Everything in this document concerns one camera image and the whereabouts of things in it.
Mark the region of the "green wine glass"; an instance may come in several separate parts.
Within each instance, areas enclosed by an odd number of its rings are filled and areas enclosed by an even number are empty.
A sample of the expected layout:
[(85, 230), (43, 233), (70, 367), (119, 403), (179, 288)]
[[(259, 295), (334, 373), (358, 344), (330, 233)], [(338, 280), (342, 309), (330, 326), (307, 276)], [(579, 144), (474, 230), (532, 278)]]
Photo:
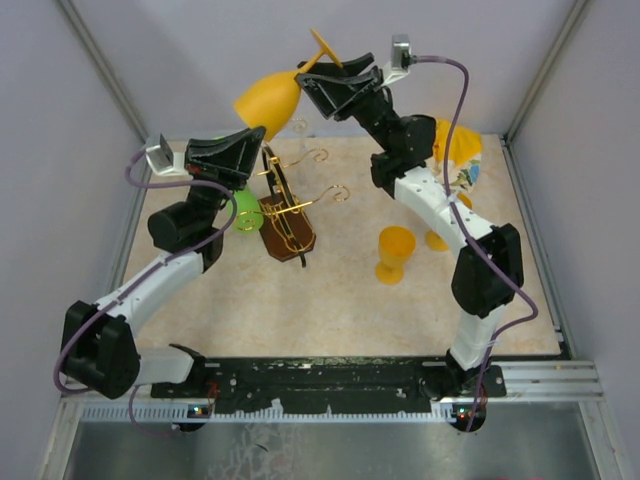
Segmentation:
[(236, 191), (237, 214), (232, 227), (239, 233), (256, 233), (264, 224), (261, 205), (249, 188)]

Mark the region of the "clear wine glass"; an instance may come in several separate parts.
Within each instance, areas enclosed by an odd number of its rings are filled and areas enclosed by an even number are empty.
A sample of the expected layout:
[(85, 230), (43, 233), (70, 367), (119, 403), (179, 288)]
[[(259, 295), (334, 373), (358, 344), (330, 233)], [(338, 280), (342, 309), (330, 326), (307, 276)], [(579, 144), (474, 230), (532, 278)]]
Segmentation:
[(294, 118), (291, 121), (291, 130), (295, 133), (298, 140), (298, 150), (304, 152), (306, 150), (306, 138), (308, 130), (308, 122), (304, 118)]

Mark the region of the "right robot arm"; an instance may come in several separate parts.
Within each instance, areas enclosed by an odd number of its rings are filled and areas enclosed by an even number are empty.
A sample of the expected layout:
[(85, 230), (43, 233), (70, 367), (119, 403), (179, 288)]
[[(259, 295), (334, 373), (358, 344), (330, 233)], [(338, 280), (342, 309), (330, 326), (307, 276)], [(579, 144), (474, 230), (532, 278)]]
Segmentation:
[(455, 121), (444, 128), (438, 148), (437, 121), (427, 115), (399, 116), (386, 92), (412, 65), (460, 62), (434, 55), (396, 55), (389, 67), (373, 66), (370, 54), (342, 65), (322, 63), (295, 77), (321, 115), (336, 121), (354, 118), (382, 151), (371, 157), (374, 185), (416, 213), (453, 251), (451, 290), (461, 310), (445, 365), (425, 379), (432, 398), (480, 392), (506, 306), (522, 296), (524, 272), (520, 234), (511, 224), (498, 226), (477, 215), (453, 186)]

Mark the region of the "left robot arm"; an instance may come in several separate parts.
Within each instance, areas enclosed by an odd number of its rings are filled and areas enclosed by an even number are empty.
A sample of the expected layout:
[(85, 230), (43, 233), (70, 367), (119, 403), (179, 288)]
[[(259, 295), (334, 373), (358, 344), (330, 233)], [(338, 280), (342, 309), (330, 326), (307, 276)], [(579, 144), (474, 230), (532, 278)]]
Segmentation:
[(181, 346), (140, 350), (136, 335), (161, 306), (221, 256), (226, 229), (214, 227), (214, 220), (229, 206), (226, 223), (233, 223), (239, 212), (234, 194), (245, 187), (265, 135), (264, 127), (254, 127), (226, 137), (192, 139), (183, 154), (160, 139), (134, 154), (125, 168), (128, 183), (151, 188), (151, 183), (132, 176), (133, 167), (146, 160), (175, 176), (171, 187), (187, 187), (189, 194), (151, 216), (149, 231), (161, 251), (154, 261), (106, 296), (92, 303), (77, 301), (67, 310), (53, 371), (61, 393), (95, 391), (117, 399), (134, 387), (168, 383), (194, 397), (206, 389), (208, 373), (195, 364), (196, 352)]

